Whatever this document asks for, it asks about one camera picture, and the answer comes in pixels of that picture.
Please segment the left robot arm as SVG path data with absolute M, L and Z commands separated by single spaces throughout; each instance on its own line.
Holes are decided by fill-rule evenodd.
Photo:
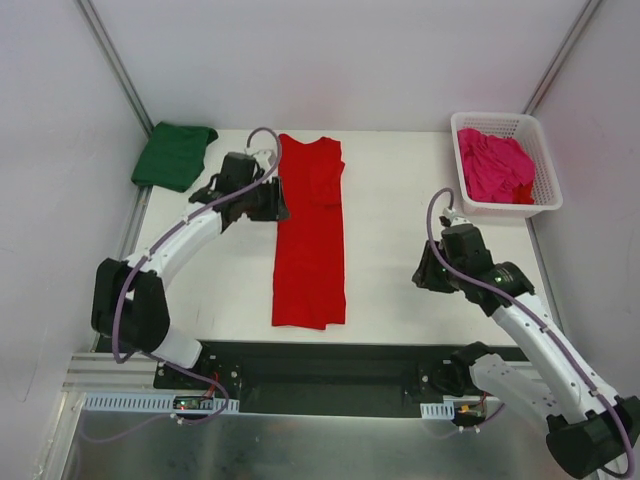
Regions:
M 97 268 L 91 327 L 123 347 L 177 365 L 177 377 L 192 389 L 205 386 L 212 366 L 203 344 L 171 326 L 166 290 L 204 246 L 245 216 L 251 221 L 289 218 L 282 181 L 256 157 L 227 154 L 218 173 L 192 193 L 180 220 L 155 242 L 124 260 L 107 258 Z

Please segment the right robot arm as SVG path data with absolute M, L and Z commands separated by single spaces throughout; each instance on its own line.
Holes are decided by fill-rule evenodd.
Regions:
M 556 463 L 582 479 L 597 470 L 633 476 L 639 438 L 639 399 L 622 397 L 578 354 L 512 262 L 494 263 L 472 224 L 450 226 L 440 240 L 427 239 L 413 283 L 438 293 L 463 293 L 517 344 L 542 379 L 537 384 L 509 367 L 482 342 L 455 351 L 432 384 L 452 395 L 481 390 L 545 435 Z

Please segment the red t shirt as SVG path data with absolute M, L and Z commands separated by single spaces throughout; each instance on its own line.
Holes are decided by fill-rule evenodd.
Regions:
M 271 323 L 324 330 L 346 322 L 341 143 L 279 136 L 290 218 L 277 226 Z

